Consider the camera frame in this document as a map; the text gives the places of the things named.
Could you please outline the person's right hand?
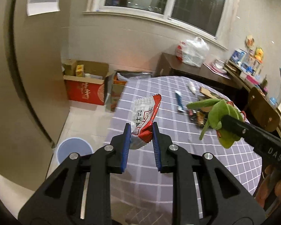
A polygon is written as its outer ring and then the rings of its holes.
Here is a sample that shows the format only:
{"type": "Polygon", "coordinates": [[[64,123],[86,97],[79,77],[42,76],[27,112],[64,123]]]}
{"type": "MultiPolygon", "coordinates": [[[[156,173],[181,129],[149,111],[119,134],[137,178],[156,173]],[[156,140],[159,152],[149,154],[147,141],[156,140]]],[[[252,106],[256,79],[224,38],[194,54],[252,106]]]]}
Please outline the person's right hand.
{"type": "Polygon", "coordinates": [[[265,169],[265,174],[266,177],[261,183],[255,197],[257,203],[262,208],[265,206],[265,200],[272,191],[274,191],[278,200],[281,201],[281,180],[279,180],[280,172],[273,165],[269,165],[265,169]]]}

